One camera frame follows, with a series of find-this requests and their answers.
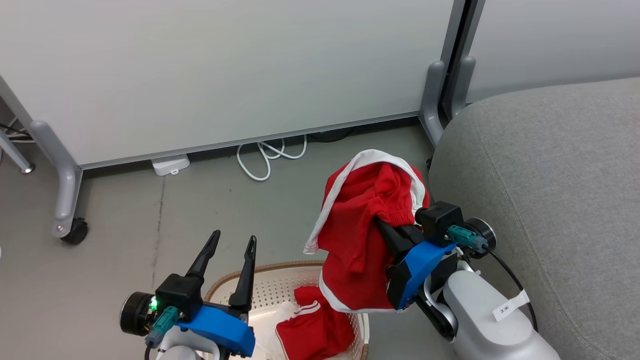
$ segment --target gray fabric upholstery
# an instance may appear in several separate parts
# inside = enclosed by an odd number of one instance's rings
[[[447,126],[429,184],[495,229],[562,359],[640,359],[640,78],[469,106]]]

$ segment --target gray metal leg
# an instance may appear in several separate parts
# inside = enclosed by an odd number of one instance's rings
[[[455,117],[459,112],[467,106],[467,92],[471,84],[471,77],[476,67],[476,59],[467,56],[460,61],[458,65],[458,77],[453,84],[453,93],[451,96],[451,118]]]
[[[30,133],[58,171],[60,184],[52,233],[54,237],[62,238],[71,230],[83,171],[46,122],[35,120],[30,129]]]
[[[28,174],[35,168],[30,164],[27,159],[22,156],[20,151],[15,147],[11,140],[4,134],[4,131],[0,131],[0,148],[20,167],[23,174]]]
[[[440,101],[442,83],[446,72],[447,69],[442,61],[436,61],[429,65],[427,81],[422,94],[419,118],[433,147],[438,145],[443,131],[440,117],[438,116],[438,102]]]

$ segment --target black circular motor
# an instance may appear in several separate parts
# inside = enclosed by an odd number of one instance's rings
[[[149,333],[156,317],[156,313],[149,307],[153,297],[153,294],[137,291],[127,298],[120,310],[120,329],[123,332],[137,336]]]
[[[489,243],[489,249],[495,250],[495,232],[484,220],[478,218],[470,218],[465,221],[465,228],[473,231],[474,233],[476,233],[476,235],[485,238]],[[484,254],[478,254],[477,252],[473,251],[470,256],[474,259],[480,259],[486,254],[486,252]]]

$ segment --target white partition panel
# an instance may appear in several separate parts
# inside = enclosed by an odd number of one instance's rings
[[[640,76],[640,1],[486,0],[468,55],[467,102]]]
[[[78,164],[110,162],[415,113],[452,4],[6,0],[0,74]]]

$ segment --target green led light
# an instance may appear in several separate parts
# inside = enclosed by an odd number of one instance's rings
[[[151,302],[149,303],[149,309],[151,309],[152,311],[158,310],[158,300],[156,300],[156,297],[151,298]]]

